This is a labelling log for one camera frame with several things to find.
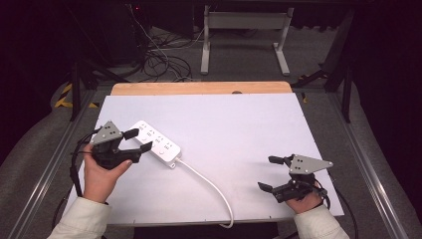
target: white table surface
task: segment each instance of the white table surface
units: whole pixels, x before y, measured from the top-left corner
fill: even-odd
[[[276,187],[290,179],[288,168],[269,163],[268,156],[296,153],[321,158],[295,94],[110,96],[97,127],[108,120],[121,131],[145,120],[177,143],[182,148],[181,158],[226,195],[235,222],[293,217],[286,203],[277,203],[272,194],[258,187],[258,181]],[[134,139],[120,144],[120,149],[136,147]],[[326,170],[317,172],[316,179],[328,191],[331,213],[343,215]],[[69,201],[76,197],[73,190]],[[150,153],[143,154],[119,179],[107,202],[113,207],[108,224],[187,225],[230,220],[213,187],[184,165],[170,169]]]

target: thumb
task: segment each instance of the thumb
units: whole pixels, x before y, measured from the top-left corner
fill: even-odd
[[[132,161],[130,159],[123,161],[119,166],[115,167],[111,170],[112,174],[119,178],[122,174],[124,174],[132,165]]]

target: power strip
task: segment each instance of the power strip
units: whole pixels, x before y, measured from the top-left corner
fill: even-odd
[[[136,136],[135,139],[139,141],[140,144],[144,145],[152,141],[150,152],[170,168],[176,166],[176,158],[180,158],[182,155],[180,146],[143,120],[137,122],[130,129],[133,128],[139,129],[139,135]]]

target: white sleeve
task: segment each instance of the white sleeve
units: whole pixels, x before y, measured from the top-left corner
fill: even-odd
[[[294,219],[301,239],[349,238],[324,205],[295,215]]]
[[[110,212],[110,206],[78,197],[48,238],[101,238]]]

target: power cord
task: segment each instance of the power cord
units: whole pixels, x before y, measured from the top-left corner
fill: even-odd
[[[204,179],[206,182],[208,182],[211,186],[213,186],[217,190],[217,192],[221,195],[221,197],[223,198],[224,202],[226,203],[227,208],[229,209],[229,213],[230,213],[230,224],[229,225],[220,224],[220,226],[222,226],[224,228],[231,228],[233,226],[233,223],[234,223],[233,211],[232,211],[232,208],[230,207],[229,202],[227,201],[227,199],[224,196],[224,194],[220,191],[220,189],[214,183],[212,183],[208,178],[206,178],[204,175],[202,175],[201,173],[199,173],[197,170],[195,170],[193,167],[191,167],[186,162],[182,161],[180,158],[177,157],[176,158],[176,161],[182,163],[183,165],[185,165],[187,168],[189,168],[191,171],[193,171],[196,175],[200,176],[202,179]]]

